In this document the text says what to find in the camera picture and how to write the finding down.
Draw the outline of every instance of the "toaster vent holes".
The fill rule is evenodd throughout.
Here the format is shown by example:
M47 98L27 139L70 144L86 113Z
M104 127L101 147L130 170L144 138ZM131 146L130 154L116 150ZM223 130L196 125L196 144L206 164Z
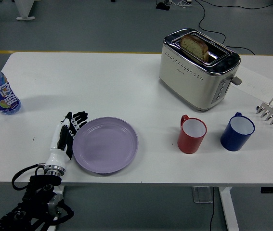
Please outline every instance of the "toaster vent holes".
M203 78L199 75L197 75L194 71L190 70L188 67L186 67L185 65L181 64L180 62L178 62L177 59L173 58L170 54L165 52L165 56L167 56L168 58L170 58L175 64L178 64L178 66L180 66L182 69L184 69L185 71L187 71L188 73L190 73L191 75L193 75L194 77L196 77L199 80L203 80Z

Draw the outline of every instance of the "toaster lever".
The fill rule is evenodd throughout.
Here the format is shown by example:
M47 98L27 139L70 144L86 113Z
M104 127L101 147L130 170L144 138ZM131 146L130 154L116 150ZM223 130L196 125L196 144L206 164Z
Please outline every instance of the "toaster lever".
M242 80L235 76L234 78L232 78L231 82L238 86L242 83Z

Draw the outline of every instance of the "paper sheet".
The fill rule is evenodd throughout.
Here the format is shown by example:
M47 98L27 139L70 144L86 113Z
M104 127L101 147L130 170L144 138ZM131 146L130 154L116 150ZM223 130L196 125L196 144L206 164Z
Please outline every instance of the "paper sheet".
M236 76L242 80L242 83L238 86L232 85L235 88L266 103L272 99L273 80L242 66L239 66Z

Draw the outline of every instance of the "bread slice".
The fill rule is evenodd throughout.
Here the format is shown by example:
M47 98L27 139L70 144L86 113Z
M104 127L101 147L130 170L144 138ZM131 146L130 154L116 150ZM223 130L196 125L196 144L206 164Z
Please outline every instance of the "bread slice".
M208 46L200 38L193 35L185 35L180 40L180 47L186 49L204 62L208 62Z

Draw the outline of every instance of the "red mug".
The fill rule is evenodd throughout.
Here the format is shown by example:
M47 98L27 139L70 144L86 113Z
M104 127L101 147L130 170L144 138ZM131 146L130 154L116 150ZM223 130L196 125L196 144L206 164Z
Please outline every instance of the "red mug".
M207 127L203 121L183 115L177 142L179 149L187 154L195 153L206 133Z

